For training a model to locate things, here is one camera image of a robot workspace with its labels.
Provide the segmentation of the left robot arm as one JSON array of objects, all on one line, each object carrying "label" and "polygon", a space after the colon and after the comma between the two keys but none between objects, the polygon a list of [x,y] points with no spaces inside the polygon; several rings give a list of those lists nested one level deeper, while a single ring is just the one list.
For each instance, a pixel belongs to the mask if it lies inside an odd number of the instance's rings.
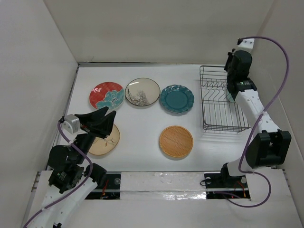
[{"label": "left robot arm", "polygon": [[54,146],[48,158],[52,173],[41,209],[25,223],[26,228],[65,228],[72,214],[95,188],[106,182],[106,169],[87,156],[95,138],[112,132],[116,111],[108,107],[88,114],[62,116],[57,128],[67,145]]}]

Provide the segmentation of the red plate with blue flower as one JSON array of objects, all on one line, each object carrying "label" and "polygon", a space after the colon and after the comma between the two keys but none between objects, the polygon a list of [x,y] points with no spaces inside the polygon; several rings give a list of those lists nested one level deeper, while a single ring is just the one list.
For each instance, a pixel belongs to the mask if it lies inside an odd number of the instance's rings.
[{"label": "red plate with blue flower", "polygon": [[114,110],[123,103],[124,98],[125,91],[120,84],[103,82],[92,89],[89,95],[89,103],[96,110],[104,107]]}]

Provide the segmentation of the beige plate with bird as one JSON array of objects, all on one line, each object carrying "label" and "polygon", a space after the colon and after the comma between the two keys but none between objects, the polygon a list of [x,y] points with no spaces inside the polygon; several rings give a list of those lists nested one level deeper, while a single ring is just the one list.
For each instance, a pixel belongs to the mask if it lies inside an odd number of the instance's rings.
[{"label": "beige plate with bird", "polygon": [[120,140],[120,132],[117,126],[114,124],[112,132],[105,139],[96,137],[89,153],[92,155],[102,156],[112,151]]}]

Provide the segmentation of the orange woven plate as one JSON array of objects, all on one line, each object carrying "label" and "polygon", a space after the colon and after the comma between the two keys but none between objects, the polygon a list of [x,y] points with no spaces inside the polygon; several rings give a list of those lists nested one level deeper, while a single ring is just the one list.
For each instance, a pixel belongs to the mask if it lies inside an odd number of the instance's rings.
[{"label": "orange woven plate", "polygon": [[191,133],[182,126],[169,126],[159,137],[159,146],[162,152],[172,158],[184,158],[193,148],[194,140]]}]

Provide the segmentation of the teal scalloped plate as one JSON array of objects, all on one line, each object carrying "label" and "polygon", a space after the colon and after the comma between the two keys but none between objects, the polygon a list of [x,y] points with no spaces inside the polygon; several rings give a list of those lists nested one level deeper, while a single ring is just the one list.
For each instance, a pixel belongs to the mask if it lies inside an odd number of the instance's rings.
[{"label": "teal scalloped plate", "polygon": [[194,100],[192,91],[183,85],[169,85],[160,94],[160,103],[164,109],[176,114],[190,111]]}]

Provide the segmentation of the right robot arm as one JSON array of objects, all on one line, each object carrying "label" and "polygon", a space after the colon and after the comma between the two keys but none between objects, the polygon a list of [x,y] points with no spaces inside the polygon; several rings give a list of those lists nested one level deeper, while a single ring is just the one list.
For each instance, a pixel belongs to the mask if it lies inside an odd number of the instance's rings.
[{"label": "right robot arm", "polygon": [[93,81],[93,110],[116,111],[121,138],[106,155],[113,171],[221,171],[237,176],[284,163],[291,135],[275,124],[249,78],[250,53],[224,67],[106,68]]}]

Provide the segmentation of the cream plate with tree branches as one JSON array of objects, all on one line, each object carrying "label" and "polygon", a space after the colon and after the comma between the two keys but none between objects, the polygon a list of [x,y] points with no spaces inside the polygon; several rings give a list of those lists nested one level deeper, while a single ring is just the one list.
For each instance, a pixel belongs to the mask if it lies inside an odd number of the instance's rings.
[{"label": "cream plate with tree branches", "polygon": [[159,85],[150,78],[137,78],[125,89],[127,101],[135,106],[146,107],[154,104],[160,97]]}]

